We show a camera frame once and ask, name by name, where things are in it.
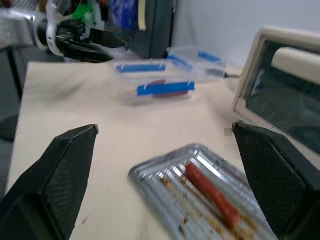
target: beige table surface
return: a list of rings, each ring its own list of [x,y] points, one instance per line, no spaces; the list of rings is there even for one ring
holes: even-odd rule
[[[128,181],[128,171],[190,143],[206,145],[243,171],[236,140],[228,136],[238,119],[231,112],[232,81],[198,84],[187,99],[129,104],[118,97],[107,63],[31,63],[7,190],[55,136],[98,124],[88,186],[70,239],[170,239]]]

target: foil tray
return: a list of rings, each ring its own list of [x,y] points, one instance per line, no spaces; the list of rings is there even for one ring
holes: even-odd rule
[[[236,207],[241,222],[228,228],[219,210],[185,177],[192,162]],[[201,144],[190,144],[134,166],[128,176],[177,240],[273,240],[246,176]]]

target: clear plastic container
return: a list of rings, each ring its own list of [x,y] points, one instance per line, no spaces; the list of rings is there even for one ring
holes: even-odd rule
[[[159,97],[186,95],[195,90],[196,78],[172,60],[110,61],[121,95]]]
[[[180,67],[185,68],[193,75],[197,76],[198,81],[219,80],[225,76],[227,61],[220,56],[205,51],[197,46],[177,46],[167,49],[168,60],[179,63]]]

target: floor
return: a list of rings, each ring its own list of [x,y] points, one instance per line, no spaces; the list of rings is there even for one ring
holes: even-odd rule
[[[25,81],[28,62],[63,62],[63,58],[48,55],[38,48],[25,48],[14,51],[14,57],[21,84]],[[18,98],[6,52],[0,52],[0,121],[19,114]],[[0,138],[0,201],[5,194],[8,171],[10,167],[13,142]]]

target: sausage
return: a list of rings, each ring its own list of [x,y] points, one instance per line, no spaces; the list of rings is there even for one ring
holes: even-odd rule
[[[226,223],[234,228],[241,220],[238,210],[225,198],[211,181],[193,163],[185,166],[186,178],[212,202],[225,218]]]

